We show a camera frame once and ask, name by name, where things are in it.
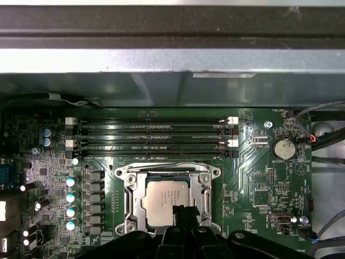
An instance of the motherboard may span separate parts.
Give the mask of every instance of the motherboard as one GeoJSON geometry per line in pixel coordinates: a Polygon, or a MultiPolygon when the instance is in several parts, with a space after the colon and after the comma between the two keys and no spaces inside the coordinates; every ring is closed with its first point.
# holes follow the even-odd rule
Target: motherboard
{"type": "Polygon", "coordinates": [[[311,229],[311,147],[295,115],[271,108],[4,114],[0,185],[15,195],[0,203],[15,199],[11,209],[20,213],[1,231],[19,240],[7,253],[75,258],[131,231],[154,235],[174,224],[172,205],[196,206],[200,225],[224,237],[246,230],[305,252],[311,242],[299,231],[311,229]]]}

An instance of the sticker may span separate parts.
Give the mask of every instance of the sticker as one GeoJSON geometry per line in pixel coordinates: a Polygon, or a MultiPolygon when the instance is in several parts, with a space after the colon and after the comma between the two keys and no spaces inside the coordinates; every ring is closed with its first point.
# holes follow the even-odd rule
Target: sticker
{"type": "Polygon", "coordinates": [[[256,73],[194,73],[194,78],[252,78],[256,73]]]}

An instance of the wire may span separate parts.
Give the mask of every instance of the wire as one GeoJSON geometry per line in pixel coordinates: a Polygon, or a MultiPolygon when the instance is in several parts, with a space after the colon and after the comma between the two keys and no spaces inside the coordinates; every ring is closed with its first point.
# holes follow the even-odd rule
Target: wire
{"type": "Polygon", "coordinates": [[[296,116],[296,124],[297,126],[300,127],[301,130],[303,130],[303,132],[305,133],[305,135],[307,137],[310,138],[310,140],[312,142],[317,142],[317,138],[311,134],[309,132],[309,130],[307,129],[306,126],[304,126],[301,122],[301,118],[303,115],[307,114],[308,112],[311,112],[311,111],[316,111],[316,110],[319,110],[319,109],[322,109],[322,108],[326,108],[326,107],[330,107],[330,106],[335,106],[335,105],[340,105],[340,104],[345,104],[345,100],[340,100],[340,101],[331,101],[329,103],[325,103],[325,104],[319,104],[319,105],[316,105],[316,106],[312,106],[312,107],[309,107],[307,109],[304,109],[303,111],[301,111],[297,116],[296,116]]]}
{"type": "Polygon", "coordinates": [[[345,139],[345,128],[338,129],[333,133],[318,137],[318,143],[312,146],[312,150],[318,150],[336,144],[345,139]]]}
{"type": "Polygon", "coordinates": [[[312,257],[315,257],[316,251],[321,248],[342,247],[342,246],[345,246],[345,236],[325,239],[325,240],[313,243],[310,246],[309,255],[312,257]]]}
{"type": "Polygon", "coordinates": [[[330,221],[328,221],[328,223],[326,225],[324,225],[320,231],[318,232],[317,236],[319,238],[321,238],[322,234],[325,233],[335,222],[337,222],[338,220],[342,219],[343,217],[345,217],[345,210],[342,210],[341,212],[339,212],[338,214],[336,214],[334,217],[332,217],[330,219],[330,221]]]}
{"type": "Polygon", "coordinates": [[[345,165],[344,158],[321,158],[319,156],[312,156],[312,161],[317,163],[332,163],[335,165],[345,165]]]}
{"type": "Polygon", "coordinates": [[[89,100],[85,100],[84,97],[76,97],[76,96],[70,96],[68,94],[58,94],[58,93],[28,93],[28,94],[21,94],[19,96],[12,97],[8,99],[7,101],[4,101],[0,108],[7,107],[9,105],[12,105],[13,103],[20,102],[20,101],[37,101],[37,100],[55,100],[55,101],[65,101],[70,105],[74,106],[83,106],[88,105],[90,107],[95,108],[103,108],[99,104],[93,103],[89,100]]]}

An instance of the electrolytic capacitor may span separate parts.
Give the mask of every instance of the electrolytic capacitor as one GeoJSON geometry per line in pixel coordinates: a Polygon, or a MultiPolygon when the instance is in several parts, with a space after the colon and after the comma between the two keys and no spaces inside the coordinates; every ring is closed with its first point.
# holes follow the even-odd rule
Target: electrolytic capacitor
{"type": "Polygon", "coordinates": [[[26,239],[24,239],[23,244],[25,246],[28,246],[29,244],[31,244],[36,239],[37,239],[37,235],[36,234],[32,234],[32,235],[28,236],[26,239]]]}
{"type": "Polygon", "coordinates": [[[77,227],[78,225],[79,225],[79,220],[76,217],[74,217],[66,223],[66,229],[74,230],[75,227],[77,227]]]}
{"type": "Polygon", "coordinates": [[[30,228],[23,231],[23,236],[28,237],[28,236],[32,235],[33,233],[35,233],[36,230],[38,230],[37,225],[32,225],[30,228]]]}
{"type": "Polygon", "coordinates": [[[49,204],[50,204],[50,200],[49,199],[44,199],[44,200],[41,200],[40,202],[37,202],[36,205],[35,205],[35,208],[36,209],[42,209],[45,206],[48,206],[49,204]]]}
{"type": "Polygon", "coordinates": [[[79,198],[79,193],[76,191],[73,191],[73,192],[67,194],[66,201],[71,203],[71,202],[75,201],[77,198],[79,198]]]}
{"type": "Polygon", "coordinates": [[[66,180],[66,184],[68,187],[73,187],[74,185],[76,185],[79,182],[79,178],[74,175],[74,176],[70,176],[67,180],[66,180]]]}
{"type": "Polygon", "coordinates": [[[78,213],[78,211],[79,211],[79,207],[77,205],[73,205],[66,211],[66,215],[68,217],[74,217],[75,214],[78,213]]]}
{"type": "Polygon", "coordinates": [[[27,183],[25,185],[22,185],[19,189],[22,192],[27,192],[28,190],[32,190],[36,188],[36,184],[34,182],[27,183]]]}
{"type": "Polygon", "coordinates": [[[37,147],[33,147],[32,150],[31,150],[31,154],[38,155],[39,154],[39,149],[37,147]]]}
{"type": "Polygon", "coordinates": [[[49,129],[49,128],[45,128],[44,130],[42,130],[42,135],[45,138],[53,137],[55,135],[55,130],[49,129]]]}
{"type": "Polygon", "coordinates": [[[44,147],[50,147],[50,146],[52,145],[52,141],[51,141],[50,139],[48,139],[48,138],[45,138],[45,139],[43,139],[43,141],[42,141],[42,145],[43,145],[44,147]]]}
{"type": "Polygon", "coordinates": [[[6,131],[6,132],[4,132],[4,137],[5,138],[12,138],[12,137],[14,137],[15,136],[15,133],[13,132],[13,131],[6,131]]]}

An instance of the cpu socket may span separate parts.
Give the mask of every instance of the cpu socket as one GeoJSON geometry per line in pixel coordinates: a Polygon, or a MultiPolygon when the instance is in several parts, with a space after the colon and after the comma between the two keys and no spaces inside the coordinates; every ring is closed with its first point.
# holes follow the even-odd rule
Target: cpu socket
{"type": "Polygon", "coordinates": [[[124,235],[140,230],[154,234],[174,225],[173,205],[196,206],[201,226],[211,226],[211,183],[219,168],[194,162],[132,163],[117,168],[124,181],[125,221],[115,232],[124,235]]]}

